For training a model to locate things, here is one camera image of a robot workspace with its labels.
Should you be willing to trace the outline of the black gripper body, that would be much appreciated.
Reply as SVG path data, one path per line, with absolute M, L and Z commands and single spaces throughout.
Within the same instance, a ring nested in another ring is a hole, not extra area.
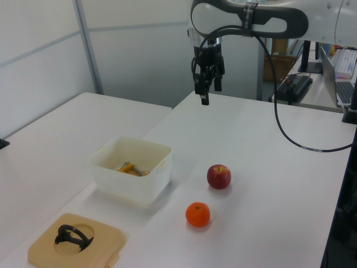
M 194 47 L 196 63 L 200 67 L 200 72 L 203 73 L 210 67 L 218 67 L 220 74 L 225 73 L 224 58 L 222 56 L 221 44 L 216 44 L 209 47 Z

